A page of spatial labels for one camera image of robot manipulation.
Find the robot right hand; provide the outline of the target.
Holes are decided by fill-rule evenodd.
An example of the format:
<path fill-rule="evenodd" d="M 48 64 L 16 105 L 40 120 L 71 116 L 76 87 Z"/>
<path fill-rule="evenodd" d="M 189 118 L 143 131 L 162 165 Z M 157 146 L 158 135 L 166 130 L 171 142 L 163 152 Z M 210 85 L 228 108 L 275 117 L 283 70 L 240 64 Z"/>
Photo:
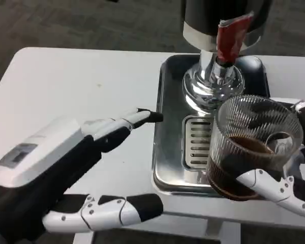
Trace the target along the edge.
<path fill-rule="evenodd" d="M 274 101 L 297 114 L 303 129 L 303 142 L 288 160 L 283 176 L 256 168 L 241 174 L 237 180 L 280 207 L 305 217 L 305 180 L 293 172 L 294 167 L 305 163 L 305 101 L 291 98 L 274 98 Z"/>

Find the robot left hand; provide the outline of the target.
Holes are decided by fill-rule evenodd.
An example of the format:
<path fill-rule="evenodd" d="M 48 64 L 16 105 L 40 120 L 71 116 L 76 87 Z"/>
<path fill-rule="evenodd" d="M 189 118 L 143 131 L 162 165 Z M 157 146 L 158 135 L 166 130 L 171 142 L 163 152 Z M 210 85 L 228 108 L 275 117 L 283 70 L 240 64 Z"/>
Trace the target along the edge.
<path fill-rule="evenodd" d="M 67 194 L 130 133 L 163 115 L 137 108 L 119 118 L 80 124 L 59 118 L 0 159 L 0 236 L 5 243 L 36 240 L 45 232 L 87 233 L 139 224 L 163 213 L 154 193 L 128 197 Z"/>

